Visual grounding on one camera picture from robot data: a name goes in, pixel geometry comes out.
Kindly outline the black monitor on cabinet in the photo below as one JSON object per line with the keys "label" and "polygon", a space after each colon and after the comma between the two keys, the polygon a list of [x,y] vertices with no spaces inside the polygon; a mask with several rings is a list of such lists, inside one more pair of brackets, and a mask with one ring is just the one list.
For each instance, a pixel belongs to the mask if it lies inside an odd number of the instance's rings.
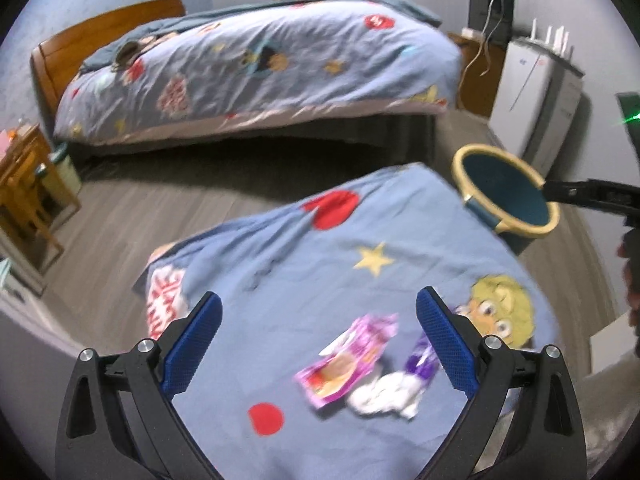
{"label": "black monitor on cabinet", "polygon": [[491,44],[508,45],[513,21],[514,0],[469,0],[468,27],[484,32]]}

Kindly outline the brown wooden side cabinet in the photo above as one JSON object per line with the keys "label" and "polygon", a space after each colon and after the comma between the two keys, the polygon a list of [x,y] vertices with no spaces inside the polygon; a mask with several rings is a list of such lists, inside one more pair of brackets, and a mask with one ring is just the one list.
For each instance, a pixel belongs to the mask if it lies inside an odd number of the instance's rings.
{"label": "brown wooden side cabinet", "polygon": [[454,32],[448,32],[447,36],[462,53],[457,108],[489,118],[506,59],[506,48],[492,42],[483,48],[479,41]]}

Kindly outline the blue cartoon duvet on bed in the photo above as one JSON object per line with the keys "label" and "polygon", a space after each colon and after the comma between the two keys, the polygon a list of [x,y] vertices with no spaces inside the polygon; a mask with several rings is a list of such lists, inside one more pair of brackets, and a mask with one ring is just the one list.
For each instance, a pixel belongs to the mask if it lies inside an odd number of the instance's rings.
{"label": "blue cartoon duvet on bed", "polygon": [[55,113],[93,148],[337,117],[438,115],[459,48],[408,0],[279,0],[161,18],[86,56]]}

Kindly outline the white wifi router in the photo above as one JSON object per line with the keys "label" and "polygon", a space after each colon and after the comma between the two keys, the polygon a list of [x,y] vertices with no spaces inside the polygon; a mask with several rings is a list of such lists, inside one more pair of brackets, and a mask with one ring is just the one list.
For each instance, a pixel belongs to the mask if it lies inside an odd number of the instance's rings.
{"label": "white wifi router", "polygon": [[549,25],[540,34],[538,32],[538,20],[532,19],[529,33],[522,37],[526,44],[542,47],[563,60],[570,61],[573,56],[573,47],[570,45],[570,32],[565,26],[554,28]]}

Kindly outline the pink snack wrapper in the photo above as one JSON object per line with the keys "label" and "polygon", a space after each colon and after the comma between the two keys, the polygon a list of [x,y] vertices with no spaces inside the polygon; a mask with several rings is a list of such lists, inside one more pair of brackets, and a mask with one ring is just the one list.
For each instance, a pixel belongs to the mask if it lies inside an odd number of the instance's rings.
{"label": "pink snack wrapper", "polygon": [[388,342],[398,333],[398,314],[367,314],[324,348],[317,362],[294,378],[316,410],[344,398],[374,370]]}

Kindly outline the wooden bed headboard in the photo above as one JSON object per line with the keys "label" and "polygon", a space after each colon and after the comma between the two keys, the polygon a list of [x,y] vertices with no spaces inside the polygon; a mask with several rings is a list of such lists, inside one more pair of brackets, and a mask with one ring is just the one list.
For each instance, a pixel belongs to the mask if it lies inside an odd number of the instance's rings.
{"label": "wooden bed headboard", "polygon": [[186,14],[182,0],[149,0],[88,18],[34,47],[30,59],[43,109],[54,117],[82,61],[139,25]]}

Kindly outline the white grey air purifier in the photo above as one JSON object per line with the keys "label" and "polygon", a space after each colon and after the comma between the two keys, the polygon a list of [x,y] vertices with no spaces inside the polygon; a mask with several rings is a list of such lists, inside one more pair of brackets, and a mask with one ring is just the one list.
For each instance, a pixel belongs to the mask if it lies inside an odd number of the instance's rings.
{"label": "white grey air purifier", "polygon": [[516,38],[489,117],[504,150],[548,176],[582,97],[584,73],[538,42]]}

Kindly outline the green white small bin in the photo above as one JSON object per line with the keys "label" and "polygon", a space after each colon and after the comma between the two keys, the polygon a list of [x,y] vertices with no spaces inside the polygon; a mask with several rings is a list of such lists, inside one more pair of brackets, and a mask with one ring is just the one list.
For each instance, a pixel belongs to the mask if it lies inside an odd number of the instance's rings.
{"label": "green white small bin", "polygon": [[68,145],[66,143],[60,144],[49,154],[49,159],[51,164],[55,166],[63,185],[60,185],[55,180],[55,177],[50,175],[45,164],[38,166],[36,177],[52,198],[61,204],[69,204],[70,201],[66,198],[64,190],[67,190],[73,196],[77,196],[81,190],[82,182],[68,152]]}

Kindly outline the purple snack wrapper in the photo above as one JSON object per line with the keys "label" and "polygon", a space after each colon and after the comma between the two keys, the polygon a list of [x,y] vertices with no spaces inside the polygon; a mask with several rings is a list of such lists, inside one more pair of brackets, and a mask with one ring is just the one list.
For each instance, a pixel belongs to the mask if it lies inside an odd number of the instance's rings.
{"label": "purple snack wrapper", "polygon": [[404,366],[404,373],[420,389],[426,388],[440,367],[431,341],[422,334],[413,346]]}

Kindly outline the teal yellow-rimmed trash bin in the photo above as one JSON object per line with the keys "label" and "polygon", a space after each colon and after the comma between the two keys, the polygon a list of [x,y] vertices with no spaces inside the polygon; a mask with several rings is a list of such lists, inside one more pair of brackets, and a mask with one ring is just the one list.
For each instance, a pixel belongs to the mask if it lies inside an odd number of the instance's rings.
{"label": "teal yellow-rimmed trash bin", "polygon": [[544,178],[502,148],[462,146],[452,158],[451,175],[464,206],[514,254],[548,236],[560,223],[560,206],[544,198]]}

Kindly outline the white tissue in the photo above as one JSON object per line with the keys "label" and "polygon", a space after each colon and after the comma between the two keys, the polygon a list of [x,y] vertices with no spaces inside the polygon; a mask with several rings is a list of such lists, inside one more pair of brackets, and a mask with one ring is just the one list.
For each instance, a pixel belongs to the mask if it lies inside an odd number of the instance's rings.
{"label": "white tissue", "polygon": [[418,414],[426,386],[420,376],[406,372],[370,375],[349,393],[346,404],[362,416],[394,413],[411,420]]}

